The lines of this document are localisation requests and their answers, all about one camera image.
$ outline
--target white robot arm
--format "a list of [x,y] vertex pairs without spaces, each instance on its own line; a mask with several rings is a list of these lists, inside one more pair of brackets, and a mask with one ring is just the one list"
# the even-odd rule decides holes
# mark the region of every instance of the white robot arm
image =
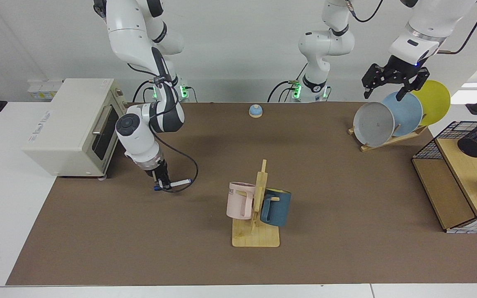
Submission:
[[389,49],[390,60],[384,67],[373,64],[362,83],[369,98],[373,89],[388,83],[403,84],[397,100],[407,92],[420,90],[430,73],[423,67],[452,34],[456,24],[477,0],[401,0],[413,8],[413,17]]
[[160,0],[95,0],[94,8],[106,19],[115,55],[128,64],[146,68],[146,73],[153,76],[158,101],[130,107],[118,120],[116,132],[126,155],[154,177],[159,188],[170,189],[167,163],[154,132],[180,130],[185,115],[174,89],[176,73],[171,72],[161,50],[169,55],[180,53],[183,40],[168,31],[161,20]]
[[331,69],[326,57],[346,55],[354,49],[354,35],[349,30],[350,11],[345,0],[326,0],[322,17],[329,30],[307,32],[299,40],[299,50],[308,60],[300,81],[301,102],[323,99]]

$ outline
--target plate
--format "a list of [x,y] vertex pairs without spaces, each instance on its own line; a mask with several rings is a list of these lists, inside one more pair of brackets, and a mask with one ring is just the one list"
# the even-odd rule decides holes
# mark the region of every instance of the plate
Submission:
[[413,95],[421,101],[426,115],[421,125],[427,126],[439,122],[450,109],[450,92],[438,81],[426,81],[421,90],[413,91]]
[[391,93],[384,100],[382,104],[390,108],[393,117],[395,118],[395,127],[400,124],[393,136],[405,136],[413,130],[416,130],[422,120],[422,104],[419,99],[411,93],[407,93],[401,101],[396,98],[397,92]]
[[393,113],[380,102],[364,104],[354,116],[354,135],[360,143],[380,147],[392,136],[395,129]]

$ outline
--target green indicator light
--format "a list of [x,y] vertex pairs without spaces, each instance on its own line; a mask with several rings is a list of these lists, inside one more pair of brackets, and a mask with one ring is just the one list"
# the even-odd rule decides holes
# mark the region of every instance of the green indicator light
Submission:
[[301,85],[299,83],[294,85],[294,88],[296,89],[294,91],[294,98],[298,99],[301,96]]
[[181,90],[181,97],[182,98],[189,97],[189,91],[187,91],[187,89],[185,89],[185,87],[180,86],[180,90]]

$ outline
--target mug rack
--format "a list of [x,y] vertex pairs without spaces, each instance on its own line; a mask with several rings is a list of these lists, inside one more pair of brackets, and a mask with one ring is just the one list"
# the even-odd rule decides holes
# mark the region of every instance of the mug rack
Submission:
[[263,160],[261,171],[257,173],[255,195],[253,196],[253,214],[251,219],[233,219],[232,244],[234,247],[279,247],[279,227],[261,221],[264,194],[268,173],[267,160]]

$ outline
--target power outlet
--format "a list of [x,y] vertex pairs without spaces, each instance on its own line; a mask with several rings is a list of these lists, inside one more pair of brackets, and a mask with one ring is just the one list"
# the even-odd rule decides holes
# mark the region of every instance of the power outlet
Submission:
[[29,94],[32,98],[41,101],[51,101],[62,87],[64,81],[29,81]]

